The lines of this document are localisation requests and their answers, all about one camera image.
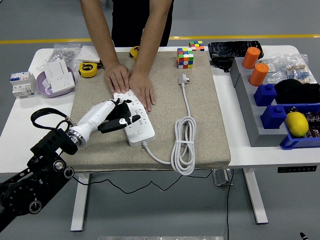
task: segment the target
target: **tape measure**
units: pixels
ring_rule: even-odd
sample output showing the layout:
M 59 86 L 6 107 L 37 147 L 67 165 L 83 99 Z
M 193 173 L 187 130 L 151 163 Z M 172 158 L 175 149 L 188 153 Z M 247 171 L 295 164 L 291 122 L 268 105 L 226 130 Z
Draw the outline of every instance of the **tape measure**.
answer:
M 136 60 L 138 57 L 138 52 L 139 52 L 139 46 L 134 46 L 133 48 L 131 48 L 130 58 L 132 58 L 133 60 Z
M 84 78 L 92 78 L 98 73 L 98 64 L 95 62 L 83 62 L 79 66 L 79 74 Z

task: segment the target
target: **yellow lemon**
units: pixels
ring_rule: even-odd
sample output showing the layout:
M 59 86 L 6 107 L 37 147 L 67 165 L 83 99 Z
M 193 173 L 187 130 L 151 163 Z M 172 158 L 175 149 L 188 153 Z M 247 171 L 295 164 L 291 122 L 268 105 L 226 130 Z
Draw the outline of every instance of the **yellow lemon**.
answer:
M 286 115 L 285 123 L 291 135 L 298 138 L 303 137 L 309 129 L 308 120 L 298 111 L 289 112 Z

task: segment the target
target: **person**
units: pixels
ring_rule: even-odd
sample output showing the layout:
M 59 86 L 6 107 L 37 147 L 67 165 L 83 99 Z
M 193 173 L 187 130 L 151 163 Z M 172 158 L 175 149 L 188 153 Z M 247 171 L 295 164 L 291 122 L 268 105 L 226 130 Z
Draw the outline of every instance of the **person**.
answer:
M 105 68 L 104 78 L 114 93 L 131 89 L 147 112 L 156 104 L 148 78 L 159 46 L 168 44 L 174 0 L 113 0 L 110 34 L 100 0 L 80 0 L 93 45 Z M 132 72 L 118 60 L 114 47 L 139 46 Z

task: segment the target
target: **blue plastic bin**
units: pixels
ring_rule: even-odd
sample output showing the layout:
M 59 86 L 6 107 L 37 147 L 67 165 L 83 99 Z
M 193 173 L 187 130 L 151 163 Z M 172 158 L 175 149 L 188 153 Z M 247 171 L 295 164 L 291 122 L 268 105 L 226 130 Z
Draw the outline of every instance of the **blue plastic bin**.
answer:
M 290 108 L 296 107 L 296 109 L 305 114 L 307 112 L 320 113 L 320 103 L 316 104 L 279 104 L 282 105 L 284 111 L 287 112 Z M 305 148 L 319 148 L 320 147 L 320 137 L 309 137 L 309 138 L 293 138 L 289 132 L 289 129 L 284 122 L 285 128 L 288 132 L 288 136 L 280 143 L 280 147 L 283 150 L 291 149 L 305 149 Z

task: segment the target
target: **table leg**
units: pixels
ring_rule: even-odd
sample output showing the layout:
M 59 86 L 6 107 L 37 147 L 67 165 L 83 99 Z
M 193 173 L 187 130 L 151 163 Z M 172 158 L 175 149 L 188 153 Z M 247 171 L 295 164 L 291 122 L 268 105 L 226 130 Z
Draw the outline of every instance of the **table leg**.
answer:
M 78 180 L 84 184 L 89 183 L 90 173 L 78 173 Z M 82 232 L 86 210 L 88 185 L 78 183 L 74 201 L 74 209 L 71 223 L 71 232 Z
M 255 176 L 254 168 L 244 168 L 243 173 L 245 176 L 246 185 L 251 198 L 253 212 L 257 224 L 267 224 L 268 218 L 265 211 L 264 203 L 260 195 L 258 183 Z

